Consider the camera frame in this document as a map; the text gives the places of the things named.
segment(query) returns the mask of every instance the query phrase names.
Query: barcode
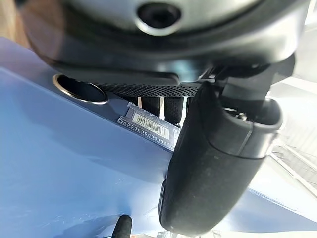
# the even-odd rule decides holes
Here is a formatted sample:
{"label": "barcode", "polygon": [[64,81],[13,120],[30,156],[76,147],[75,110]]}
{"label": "barcode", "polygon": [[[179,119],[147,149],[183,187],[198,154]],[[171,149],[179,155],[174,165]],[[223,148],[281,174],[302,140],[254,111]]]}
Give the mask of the barcode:
{"label": "barcode", "polygon": [[165,139],[169,140],[169,130],[164,126],[161,126],[137,113],[134,114],[133,120],[134,123],[141,125],[145,129],[154,132],[157,135],[164,137]]}

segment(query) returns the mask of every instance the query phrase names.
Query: round opening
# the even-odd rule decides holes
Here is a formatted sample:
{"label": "round opening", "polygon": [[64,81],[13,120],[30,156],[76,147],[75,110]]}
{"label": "round opening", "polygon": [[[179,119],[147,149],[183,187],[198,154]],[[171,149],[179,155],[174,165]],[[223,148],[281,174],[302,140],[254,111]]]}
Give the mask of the round opening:
{"label": "round opening", "polygon": [[178,8],[166,3],[149,3],[138,9],[138,16],[148,26],[163,29],[175,24],[181,13]]}
{"label": "round opening", "polygon": [[53,83],[63,93],[82,102],[98,105],[107,102],[107,95],[92,83],[79,82],[62,74],[55,75]]}
{"label": "round opening", "polygon": [[139,7],[137,11],[139,29],[147,34],[160,36],[169,35],[178,29],[181,18],[180,10],[166,3],[148,3]]}

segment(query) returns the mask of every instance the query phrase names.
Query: silver trim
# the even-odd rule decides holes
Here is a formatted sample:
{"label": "silver trim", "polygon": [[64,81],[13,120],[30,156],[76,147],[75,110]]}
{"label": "silver trim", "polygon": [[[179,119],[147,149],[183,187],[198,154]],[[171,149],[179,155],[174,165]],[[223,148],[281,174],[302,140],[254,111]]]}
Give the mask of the silver trim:
{"label": "silver trim", "polygon": [[56,74],[56,75],[53,76],[53,84],[55,85],[56,88],[58,88],[61,92],[63,92],[67,96],[72,97],[72,98],[74,98],[76,100],[79,100],[81,102],[84,102],[84,103],[95,104],[95,105],[103,105],[103,104],[106,104],[108,102],[107,95],[98,86],[96,86],[96,85],[94,85],[92,83],[89,83],[89,84],[92,85],[93,87],[95,87],[96,89],[98,89],[104,95],[104,98],[105,98],[104,100],[102,100],[102,101],[88,101],[88,100],[85,100],[85,99],[81,98],[79,95],[68,91],[67,89],[62,87],[60,85],[60,83],[58,82],[58,78],[60,76],[64,76],[64,75],[63,74]]}
{"label": "silver trim", "polygon": [[138,17],[135,19],[136,26],[144,33],[152,35],[152,36],[168,36],[176,32],[181,27],[180,22],[181,22],[181,19],[179,19],[178,21],[176,21],[173,25],[169,27],[158,29],[158,28],[149,26]]}

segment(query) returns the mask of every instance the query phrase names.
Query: white strip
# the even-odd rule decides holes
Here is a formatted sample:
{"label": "white strip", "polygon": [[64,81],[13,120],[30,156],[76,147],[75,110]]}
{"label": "white strip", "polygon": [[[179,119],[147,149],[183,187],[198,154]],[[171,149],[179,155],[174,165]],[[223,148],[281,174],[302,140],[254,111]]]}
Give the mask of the white strip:
{"label": "white strip", "polygon": [[309,81],[302,80],[302,79],[295,78],[295,77],[286,78],[286,79],[284,79],[280,82],[277,82],[275,84],[278,84],[278,83],[285,83],[287,85],[305,90],[307,92],[317,94],[317,83],[309,82]]}

